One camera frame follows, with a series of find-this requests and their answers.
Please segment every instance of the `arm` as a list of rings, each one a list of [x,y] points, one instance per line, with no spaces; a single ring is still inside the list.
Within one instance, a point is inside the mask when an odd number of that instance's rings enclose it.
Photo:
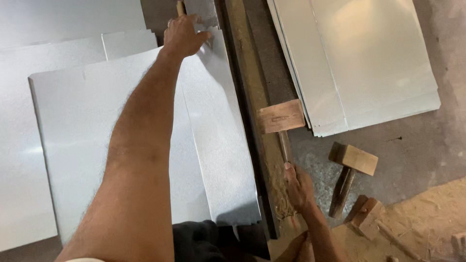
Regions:
[[[285,163],[285,179],[288,181],[290,202],[308,226],[307,239],[312,243],[315,261],[349,261],[315,202],[311,177],[301,168]]]
[[[56,261],[173,261],[168,160],[173,99],[182,60],[210,33],[194,16],[173,20],[165,45],[129,97],[113,129],[102,184]]]

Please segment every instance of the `forearm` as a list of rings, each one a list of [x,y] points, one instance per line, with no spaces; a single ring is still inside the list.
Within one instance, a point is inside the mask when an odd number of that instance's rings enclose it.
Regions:
[[[57,261],[173,259],[168,160],[182,58],[169,55],[160,50],[128,98],[110,138],[102,184]]]
[[[168,163],[173,99],[182,59],[165,48],[160,50],[115,124],[107,166],[126,161]]]
[[[302,216],[308,226],[316,262],[347,262],[348,258],[333,236],[324,215],[315,203],[308,204]]]

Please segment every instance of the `stack of metal sheets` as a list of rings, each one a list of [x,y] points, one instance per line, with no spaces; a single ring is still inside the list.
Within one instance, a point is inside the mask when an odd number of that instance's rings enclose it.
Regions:
[[[267,0],[314,135],[440,107],[411,0]]]
[[[9,36],[0,42],[0,251],[57,234],[65,243],[101,183],[113,125],[160,50],[140,2],[118,2],[22,0],[0,10],[34,17],[0,24]],[[225,44],[209,30],[177,82],[172,221],[254,223],[254,173]]]

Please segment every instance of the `wooden tool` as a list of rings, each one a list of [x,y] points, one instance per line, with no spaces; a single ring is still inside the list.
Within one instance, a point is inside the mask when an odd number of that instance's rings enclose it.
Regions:
[[[403,251],[407,256],[420,261],[421,257],[411,248],[403,244],[396,236],[393,235],[391,230],[379,220],[380,212],[383,207],[383,204],[377,199],[369,198],[359,212],[349,222],[349,225],[353,227],[356,232],[365,236],[369,240],[373,240],[381,231],[385,238],[390,240],[391,243]]]
[[[186,14],[185,4],[183,1],[178,0],[176,3],[176,11],[178,12],[178,16],[182,16]]]
[[[342,173],[333,190],[329,210],[330,217],[339,219],[342,216],[356,171],[374,176],[378,157],[357,149],[352,145],[342,145],[334,142],[332,150],[330,150],[329,160],[343,165]]]
[[[295,99],[259,109],[257,116],[263,134],[278,132],[283,158],[285,162],[293,163],[287,130],[306,125],[301,101]]]

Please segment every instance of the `wooden handle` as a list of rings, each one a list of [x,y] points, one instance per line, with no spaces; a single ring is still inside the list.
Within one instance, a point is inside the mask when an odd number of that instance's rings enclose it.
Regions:
[[[279,131],[278,137],[280,138],[281,152],[285,162],[294,164],[293,155],[291,154],[290,140],[288,139],[288,133],[286,130]]]
[[[342,217],[343,208],[345,207],[346,199],[350,193],[351,184],[353,183],[356,171],[352,168],[343,167],[342,173],[336,182],[333,190],[332,202],[330,204],[329,217],[340,219]]]
[[[186,14],[185,4],[183,3],[183,1],[178,0],[178,2],[176,3],[176,11],[178,12],[178,16]]]
[[[390,240],[397,248],[399,248],[403,253],[405,253],[408,257],[420,261],[421,256],[416,254],[411,248],[403,244],[397,237],[393,235],[393,233],[390,231],[390,229],[383,224],[379,219],[376,219],[377,226],[379,227],[379,230],[382,231],[383,235]]]

